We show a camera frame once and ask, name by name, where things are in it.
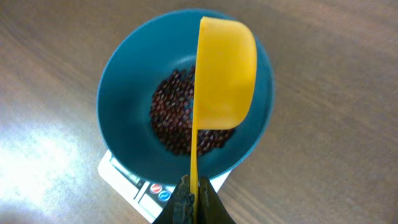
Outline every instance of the table surface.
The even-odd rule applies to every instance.
[[[398,223],[395,0],[0,2],[0,223],[147,223],[97,173],[96,91],[143,22],[203,7],[275,71],[271,123],[219,196],[237,223]]]

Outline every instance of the digital kitchen scale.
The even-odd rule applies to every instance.
[[[98,166],[99,175],[107,181],[142,216],[152,223],[166,206],[174,187],[141,180],[127,171],[108,150]],[[231,171],[210,180],[218,192]]]

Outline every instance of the scale button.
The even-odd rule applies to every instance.
[[[157,196],[157,198],[158,198],[161,202],[165,202],[165,201],[167,201],[167,200],[170,198],[170,196],[171,196],[170,192],[164,190],[164,191],[162,191],[162,192]]]
[[[157,194],[159,192],[161,192],[163,189],[163,187],[160,184],[152,184],[152,186],[150,187],[150,192],[152,194]]]

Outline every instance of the bowl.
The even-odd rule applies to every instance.
[[[174,69],[195,64],[203,16],[233,19],[204,9],[174,11],[133,31],[114,51],[99,83],[98,123],[113,156],[131,173],[151,182],[176,185],[190,172],[189,156],[166,151],[150,126],[150,104],[157,85]],[[245,120],[221,149],[198,158],[198,175],[209,179],[241,163],[255,148],[271,116],[272,69],[256,38],[257,77]]]

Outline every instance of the measuring scoop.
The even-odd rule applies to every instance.
[[[200,21],[191,145],[190,191],[198,208],[197,136],[200,129],[231,129],[248,114],[256,82],[253,34],[237,21],[203,17]]]

